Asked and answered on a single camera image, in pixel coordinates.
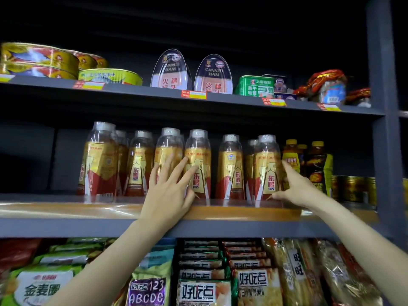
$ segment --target white bottle cap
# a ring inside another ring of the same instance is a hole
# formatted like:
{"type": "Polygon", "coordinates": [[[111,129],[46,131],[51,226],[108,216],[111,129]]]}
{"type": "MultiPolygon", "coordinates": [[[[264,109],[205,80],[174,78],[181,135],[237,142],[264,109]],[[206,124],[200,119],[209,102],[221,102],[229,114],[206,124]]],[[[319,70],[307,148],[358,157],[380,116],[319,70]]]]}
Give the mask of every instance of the white bottle cap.
{"type": "Polygon", "coordinates": [[[116,126],[113,123],[95,121],[93,124],[95,130],[115,132],[116,126]]]}
{"type": "Polygon", "coordinates": [[[239,142],[239,135],[225,134],[222,140],[224,142],[239,142]]]}
{"type": "Polygon", "coordinates": [[[190,137],[201,137],[201,138],[207,138],[207,131],[206,130],[191,130],[190,131],[190,137]]]}
{"type": "Polygon", "coordinates": [[[255,146],[256,144],[258,144],[258,140],[257,139],[250,139],[248,141],[248,145],[249,146],[255,146]]]}
{"type": "Polygon", "coordinates": [[[258,136],[258,141],[261,142],[276,142],[276,138],[272,134],[264,134],[258,136]]]}
{"type": "Polygon", "coordinates": [[[176,128],[162,128],[161,134],[169,136],[180,136],[180,130],[176,128]]]}
{"type": "Polygon", "coordinates": [[[116,135],[121,138],[126,138],[126,132],[122,130],[116,130],[116,135]]]}
{"type": "Polygon", "coordinates": [[[149,131],[135,131],[135,137],[152,138],[152,133],[149,131]]]}

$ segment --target shelf price strip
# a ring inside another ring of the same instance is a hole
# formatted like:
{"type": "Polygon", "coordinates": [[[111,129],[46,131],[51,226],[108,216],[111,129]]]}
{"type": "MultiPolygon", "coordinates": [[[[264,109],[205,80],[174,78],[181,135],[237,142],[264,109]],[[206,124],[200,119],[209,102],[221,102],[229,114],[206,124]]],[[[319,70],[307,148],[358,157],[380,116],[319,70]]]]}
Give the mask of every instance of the shelf price strip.
{"type": "Polygon", "coordinates": [[[262,101],[264,105],[286,106],[286,102],[283,99],[271,99],[268,97],[263,97],[262,101]]]}
{"type": "Polygon", "coordinates": [[[105,83],[100,82],[84,82],[78,80],[75,82],[73,88],[74,89],[86,89],[86,90],[102,90],[105,86],[105,83]]]}
{"type": "Polygon", "coordinates": [[[323,104],[323,103],[316,103],[316,104],[322,111],[341,112],[341,109],[337,105],[334,105],[334,104],[323,104]]]}
{"type": "Polygon", "coordinates": [[[8,83],[10,80],[12,80],[15,77],[15,75],[10,75],[10,74],[0,74],[0,83],[8,83]]]}
{"type": "Polygon", "coordinates": [[[190,99],[207,100],[207,92],[182,90],[181,97],[188,97],[190,99]]]}

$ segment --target price tag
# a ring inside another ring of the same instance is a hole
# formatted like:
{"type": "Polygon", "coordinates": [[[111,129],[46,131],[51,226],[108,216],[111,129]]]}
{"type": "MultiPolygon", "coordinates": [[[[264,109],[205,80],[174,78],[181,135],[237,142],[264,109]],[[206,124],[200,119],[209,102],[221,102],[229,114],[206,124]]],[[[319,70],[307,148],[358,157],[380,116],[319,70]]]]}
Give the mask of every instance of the price tag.
{"type": "Polygon", "coordinates": [[[289,259],[292,263],[293,271],[295,272],[295,276],[299,280],[303,280],[306,278],[305,271],[302,265],[302,258],[297,249],[290,249],[288,251],[289,259]]]}
{"type": "Polygon", "coordinates": [[[283,99],[271,99],[268,97],[263,97],[262,101],[264,105],[286,106],[286,102],[283,99]]]}
{"type": "Polygon", "coordinates": [[[207,92],[182,90],[181,97],[188,97],[190,99],[207,100],[207,92]]]}
{"type": "Polygon", "coordinates": [[[317,103],[317,106],[322,111],[341,112],[341,109],[337,105],[334,105],[334,104],[317,103]]]}
{"type": "Polygon", "coordinates": [[[84,82],[78,80],[75,82],[73,88],[74,89],[86,89],[86,90],[102,90],[105,86],[105,83],[100,82],[84,82]]]}
{"type": "Polygon", "coordinates": [[[0,83],[8,83],[14,77],[15,77],[15,75],[0,74],[0,83]]]}

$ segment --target shelf upright post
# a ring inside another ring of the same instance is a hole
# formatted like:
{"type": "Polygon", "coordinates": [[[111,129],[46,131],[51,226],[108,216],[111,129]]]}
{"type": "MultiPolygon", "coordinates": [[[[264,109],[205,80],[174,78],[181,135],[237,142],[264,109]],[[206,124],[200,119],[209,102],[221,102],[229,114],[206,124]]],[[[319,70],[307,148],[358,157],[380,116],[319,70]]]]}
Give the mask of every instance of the shelf upright post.
{"type": "Polygon", "coordinates": [[[406,218],[397,81],[390,0],[370,0],[366,7],[371,101],[385,116],[373,122],[378,215],[392,241],[406,250],[406,218]]]}

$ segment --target bottle cap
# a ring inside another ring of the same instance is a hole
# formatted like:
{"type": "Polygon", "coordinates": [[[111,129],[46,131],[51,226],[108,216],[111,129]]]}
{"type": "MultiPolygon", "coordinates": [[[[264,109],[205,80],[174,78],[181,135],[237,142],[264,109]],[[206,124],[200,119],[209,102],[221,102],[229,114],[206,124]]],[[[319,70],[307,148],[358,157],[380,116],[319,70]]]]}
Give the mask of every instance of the bottle cap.
{"type": "Polygon", "coordinates": [[[223,142],[239,142],[239,135],[235,134],[225,134],[222,137],[223,142]]]}
{"type": "Polygon", "coordinates": [[[323,147],[324,146],[324,141],[313,141],[312,146],[313,147],[323,147]]]}
{"type": "Polygon", "coordinates": [[[257,139],[250,139],[248,141],[248,145],[249,146],[255,146],[256,144],[258,144],[258,140],[257,139]]]}
{"type": "Polygon", "coordinates": [[[190,131],[190,137],[201,137],[201,138],[207,138],[207,131],[206,130],[191,130],[190,131]]]}
{"type": "Polygon", "coordinates": [[[258,141],[261,142],[276,142],[276,138],[272,134],[264,134],[258,136],[258,141]]]}
{"type": "Polygon", "coordinates": [[[162,128],[161,134],[168,136],[180,136],[180,130],[176,128],[162,128]]]}
{"type": "Polygon", "coordinates": [[[93,124],[95,130],[115,132],[116,126],[113,123],[95,121],[93,124]]]}
{"type": "Polygon", "coordinates": [[[297,140],[296,139],[287,139],[286,140],[286,145],[296,145],[297,140]]]}
{"type": "Polygon", "coordinates": [[[126,138],[126,132],[122,130],[116,130],[116,135],[120,138],[126,138]]]}
{"type": "Polygon", "coordinates": [[[135,131],[135,137],[152,138],[152,133],[149,131],[138,130],[135,131]]]}

